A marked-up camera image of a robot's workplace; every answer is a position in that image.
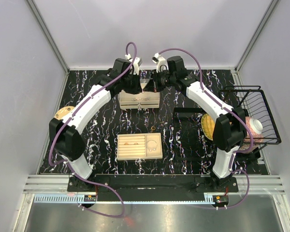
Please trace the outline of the beige jewelry drawer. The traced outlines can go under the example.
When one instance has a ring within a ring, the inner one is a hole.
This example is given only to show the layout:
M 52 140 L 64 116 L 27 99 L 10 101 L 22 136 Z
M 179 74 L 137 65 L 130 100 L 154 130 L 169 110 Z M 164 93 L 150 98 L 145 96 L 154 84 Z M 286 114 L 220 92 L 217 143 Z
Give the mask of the beige jewelry drawer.
M 142 92 L 136 95 L 120 92 L 118 101 L 121 109 L 151 109 L 159 108 L 160 93 Z

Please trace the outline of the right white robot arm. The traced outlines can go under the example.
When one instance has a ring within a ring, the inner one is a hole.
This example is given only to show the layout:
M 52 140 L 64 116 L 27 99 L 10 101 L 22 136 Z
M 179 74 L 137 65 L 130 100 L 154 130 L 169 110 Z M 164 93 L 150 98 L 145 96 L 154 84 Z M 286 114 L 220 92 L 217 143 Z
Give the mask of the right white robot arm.
M 161 92 L 166 87 L 174 87 L 184 96 L 197 103 L 214 120 L 213 141 L 217 147 L 216 160 L 210 187 L 222 191 L 227 186 L 226 177 L 231 174 L 235 152 L 247 135 L 245 112 L 224 103 L 201 83 L 199 77 L 188 73 L 180 56 L 165 59 L 156 53 L 152 57 L 156 68 L 144 90 Z

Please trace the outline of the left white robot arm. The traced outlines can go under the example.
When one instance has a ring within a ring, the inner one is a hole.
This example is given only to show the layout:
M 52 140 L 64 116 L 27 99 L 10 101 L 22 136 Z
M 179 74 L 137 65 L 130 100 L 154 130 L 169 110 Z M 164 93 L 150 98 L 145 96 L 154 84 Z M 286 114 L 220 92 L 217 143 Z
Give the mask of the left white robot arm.
M 77 184 L 83 191 L 92 190 L 95 180 L 84 155 L 86 145 L 81 134 L 100 108 L 121 91 L 130 94 L 142 92 L 139 78 L 141 64 L 141 58 L 131 58 L 130 55 L 117 58 L 112 68 L 94 80 L 89 93 L 75 108 L 63 118 L 53 118 L 49 123 L 49 164 L 55 166 L 52 155 L 56 151 L 71 166 L 72 172 L 80 176 Z

